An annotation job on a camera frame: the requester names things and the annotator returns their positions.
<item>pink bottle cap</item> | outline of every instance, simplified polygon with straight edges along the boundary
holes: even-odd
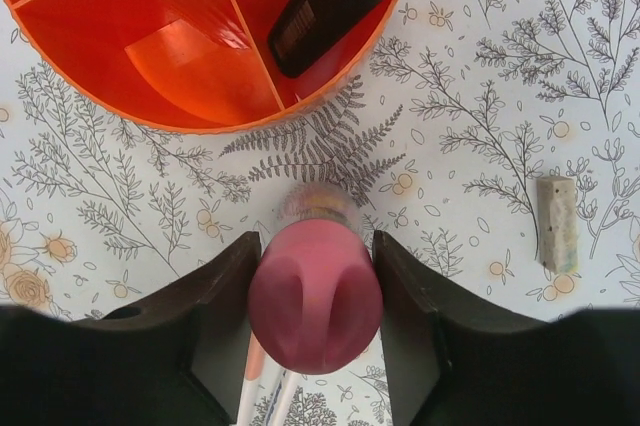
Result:
[[[325,219],[283,229],[249,288],[249,320],[287,369],[327,374],[349,364],[382,320],[382,292],[360,237]]]

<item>pink plastic bottle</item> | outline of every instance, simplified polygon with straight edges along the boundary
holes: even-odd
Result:
[[[337,186],[308,183],[287,196],[279,220],[249,289],[251,327],[283,367],[331,373],[362,353],[382,319],[360,213]]]

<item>highlighter barcode label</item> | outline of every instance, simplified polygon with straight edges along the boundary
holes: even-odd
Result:
[[[305,34],[313,27],[316,17],[309,1],[305,1],[298,12],[284,28],[284,32],[275,41],[275,49],[280,58],[284,58],[289,54],[291,49],[298,44]]]

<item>white table surface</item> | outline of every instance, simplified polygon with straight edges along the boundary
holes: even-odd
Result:
[[[537,318],[640,305],[639,8],[639,0],[400,0],[352,82],[351,99],[366,107],[351,103],[344,116],[372,146],[372,186],[354,190],[370,226],[425,267]],[[188,273],[243,231],[265,242],[274,233],[272,209],[296,183],[268,167],[268,158],[285,159],[282,141],[150,131],[72,90],[68,101],[47,102],[34,85],[49,80],[65,88],[0,6],[1,301],[100,316]],[[327,162],[353,152],[327,142],[310,117],[294,121],[298,141],[328,144]],[[363,184],[347,170],[345,184]],[[534,259],[534,180],[550,172],[580,178],[572,276]],[[326,424],[391,424],[378,341],[302,387],[304,418],[290,415],[288,425],[315,425],[321,414]]]

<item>flower drawing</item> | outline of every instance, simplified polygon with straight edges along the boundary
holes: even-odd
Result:
[[[69,239],[63,238],[62,233],[57,238],[45,238],[45,249],[52,259],[59,263],[70,263],[78,255],[78,249],[75,243]]]
[[[8,264],[4,270],[4,283],[11,300],[38,310],[48,310],[51,302],[49,283],[36,273]]]
[[[21,266],[38,257],[38,253],[18,243],[24,235],[24,224],[19,219],[0,223],[0,272],[8,264]]]

